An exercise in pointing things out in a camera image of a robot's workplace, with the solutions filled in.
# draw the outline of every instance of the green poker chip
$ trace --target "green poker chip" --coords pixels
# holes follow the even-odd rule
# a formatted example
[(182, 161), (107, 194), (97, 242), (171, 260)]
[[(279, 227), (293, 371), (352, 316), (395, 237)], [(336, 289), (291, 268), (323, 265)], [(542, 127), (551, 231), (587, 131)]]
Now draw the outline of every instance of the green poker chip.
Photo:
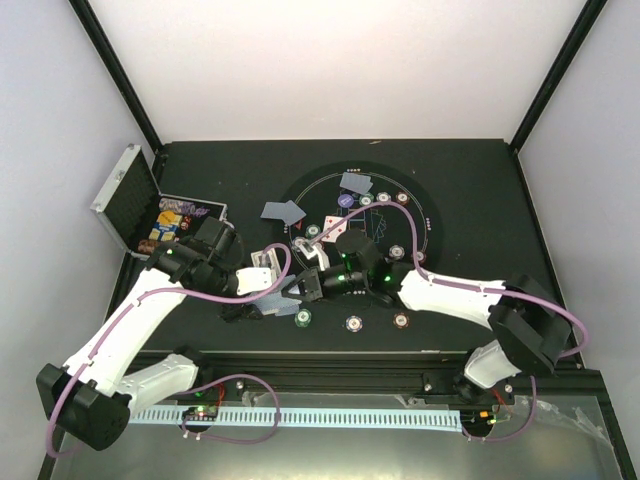
[(358, 203), (360, 203), (360, 205), (362, 205), (363, 207), (366, 207), (367, 205), (371, 205), (373, 203), (373, 198), (373, 195), (367, 193), (360, 196), (360, 200), (358, 200)]
[(309, 225), (307, 230), (305, 231), (305, 236), (307, 238), (313, 238), (320, 235), (320, 227), (318, 225)]
[(298, 313), (296, 313), (295, 320), (296, 320), (297, 326), (301, 328), (308, 327), (309, 324), (311, 323), (311, 312), (303, 308), (300, 311), (298, 311)]

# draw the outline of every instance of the robotic arm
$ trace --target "robotic arm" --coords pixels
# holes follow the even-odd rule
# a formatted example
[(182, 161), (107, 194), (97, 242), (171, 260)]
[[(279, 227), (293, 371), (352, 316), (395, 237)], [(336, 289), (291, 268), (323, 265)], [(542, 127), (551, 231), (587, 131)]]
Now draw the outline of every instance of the robotic arm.
[(234, 239), (235, 231), (229, 225), (209, 218), (194, 238), (159, 245), (124, 302), (94, 337), (62, 368), (48, 364), (38, 374), (36, 384), (47, 417), (64, 387), (84, 365), (57, 424), (96, 450), (109, 447), (131, 416), (190, 389), (203, 365), (198, 355), (188, 350), (125, 376), (153, 331), (186, 295), (160, 293), (144, 302), (139, 298), (164, 288), (185, 287), (226, 297), (269, 288), (273, 283), (269, 268), (234, 270), (224, 263)]
[[(270, 268), (236, 270), (225, 263), (234, 238), (229, 225), (211, 218), (194, 238), (158, 246), (125, 301), (89, 343), (62, 368), (48, 364), (38, 374), (36, 383), (47, 417), (65, 387), (77, 377), (57, 424), (92, 448), (103, 450), (124, 431), (130, 416), (206, 383), (199, 378), (204, 364), (188, 351), (173, 353), (132, 375), (125, 376), (125, 372), (160, 322), (185, 298), (184, 293), (173, 291), (139, 301), (147, 292), (184, 287), (240, 297), (272, 285)], [(458, 395), (469, 403), (496, 382), (519, 372), (552, 373), (571, 333), (570, 324), (559, 315), (496, 293), (516, 290), (549, 298), (528, 277), (477, 282), (429, 274), (432, 281), (428, 281), (413, 265), (385, 259), (359, 230), (347, 230), (338, 237), (341, 265), (330, 266), (322, 249), (308, 242), (296, 247), (307, 258), (317, 257), (319, 267), (298, 275), (282, 292), (286, 297), (314, 301), (364, 289), (384, 306), (444, 313), (492, 330), (496, 340), (470, 352), (463, 371), (453, 379)], [(447, 282), (469, 285), (474, 291), (443, 285)]]
[(288, 287), (283, 295), (314, 301), (364, 289), (385, 306), (443, 313), (492, 330), (496, 340), (471, 352), (456, 380), (459, 396), (468, 403), (520, 372), (536, 376), (553, 373), (571, 325), (550, 310), (495, 293), (513, 290), (553, 302), (530, 277), (478, 282), (429, 274), (428, 281), (412, 264), (385, 259), (359, 230), (347, 230), (335, 245), (341, 265), (306, 270), (292, 284), (299, 293), (291, 293)]

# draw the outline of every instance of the black frame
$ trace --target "black frame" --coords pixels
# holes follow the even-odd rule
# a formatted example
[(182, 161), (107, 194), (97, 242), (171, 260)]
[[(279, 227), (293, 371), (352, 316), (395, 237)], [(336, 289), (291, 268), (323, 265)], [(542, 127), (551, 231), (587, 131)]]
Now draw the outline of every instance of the black frame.
[[(162, 141), (146, 114), (98, 18), (93, 12), (89, 0), (69, 0), (69, 3), (72, 5), (94, 47), (102, 58), (147, 142), (153, 149), (155, 153), (153, 173), (159, 180), (167, 160)], [(586, 1), (515, 136), (509, 144), (513, 153), (514, 162), (516, 162), (517, 165), (520, 165), (518, 158), (519, 151), (533, 131), (555, 89), (562, 80), (606, 3), (607, 0)], [(526, 187), (524, 175), (522, 171), (520, 173), (522, 184)], [(530, 213), (536, 223), (541, 244), (546, 248), (538, 218), (529, 196), (528, 201)], [(560, 288), (555, 277), (551, 259), (548, 251), (545, 253), (547, 266), (554, 279), (557, 296), (561, 298)], [(130, 284), (131, 275), (133, 274), (134, 262), (135, 259), (130, 255), (125, 257), (109, 305), (108, 315), (115, 310), (118, 302), (124, 296), (123, 293), (126, 294), (126, 289)], [(139, 355), (132, 363), (130, 370), (139, 370), (157, 363), (161, 360), (158, 355), (150, 353)], [(245, 354), (242, 356), (233, 354), (210, 354), (211, 359), (215, 362), (215, 365), (218, 366), (220, 374), (222, 375), (227, 372), (237, 373), (238, 371), (253, 373), (267, 378), (276, 389), (286, 389), (288, 391), (295, 391), (297, 385), (302, 385), (300, 380), (304, 379), (303, 384), (305, 391), (312, 392), (384, 393), (393, 391), (394, 393), (420, 395), (421, 392), (423, 392), (423, 379), (426, 373), (438, 372), (443, 369), (460, 368), (463, 362), (461, 355), (430, 356), (428, 360), (420, 355), (386, 355), (385, 367), (381, 367), (379, 356), (362, 355), (359, 356), (356, 361), (354, 361), (353, 358), (349, 358), (348, 368), (345, 368), (345, 358), (342, 358), (342, 356), (341, 354), (331, 356), (311, 354)], [(512, 379), (511, 383), (518, 392), (526, 392), (531, 389), (529, 380), (526, 377), (516, 377)], [(614, 446), (615, 455), (623, 477), (627, 479), (637, 478), (615, 417), (611, 400), (599, 371), (583, 369), (582, 358), (580, 355), (576, 355), (572, 357), (571, 360), (563, 361), (558, 365), (557, 375), (555, 377), (540, 378), (538, 381), (538, 391), (540, 395), (595, 396), (605, 419), (608, 434)], [(58, 431), (56, 434), (56, 443), (61, 443), (61, 441), (62, 435)], [(55, 461), (53, 459), (45, 457), (38, 478), (50, 478), (54, 463)]]

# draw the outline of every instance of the white wall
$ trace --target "white wall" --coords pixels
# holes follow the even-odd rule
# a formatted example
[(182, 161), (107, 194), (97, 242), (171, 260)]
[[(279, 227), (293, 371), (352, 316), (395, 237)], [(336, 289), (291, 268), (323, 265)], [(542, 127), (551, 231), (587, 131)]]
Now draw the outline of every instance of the white wall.
[(640, 2), (609, 2), (522, 153), (569, 306), (640, 469)]
[(131, 142), (142, 135), (68, 2), (0, 2), (2, 478), (36, 478), (36, 374), (104, 319), (122, 252), (89, 205)]
[(511, 139), (585, 0), (92, 0), (165, 141)]

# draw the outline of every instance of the playing card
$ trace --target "playing card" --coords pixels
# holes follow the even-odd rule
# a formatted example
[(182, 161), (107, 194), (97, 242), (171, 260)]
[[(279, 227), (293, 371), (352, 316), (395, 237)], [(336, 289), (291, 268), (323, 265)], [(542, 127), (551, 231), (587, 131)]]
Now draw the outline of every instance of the playing card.
[(340, 187), (359, 193), (360, 195), (369, 193), (372, 186), (371, 177), (368, 175), (344, 172), (340, 180)]
[[(322, 229), (323, 232), (329, 230), (331, 227), (333, 227), (336, 223), (338, 223), (340, 220), (342, 220), (342, 217), (332, 217), (330, 215), (326, 216), (324, 219), (324, 228)], [(336, 243), (336, 239), (342, 235), (344, 233), (344, 231), (347, 229), (347, 222), (343, 223), (342, 225), (340, 225), (338, 228), (336, 228), (333, 232), (331, 232), (329, 235), (326, 235), (324, 237), (322, 237), (322, 241), (323, 242), (327, 242), (327, 243)]]
[(267, 218), (270, 220), (282, 220), (286, 225), (291, 226), (298, 223), (300, 219), (304, 218), (307, 214), (293, 200), (289, 200), (287, 203), (280, 202), (267, 202), (264, 204), (264, 210), (260, 218)]

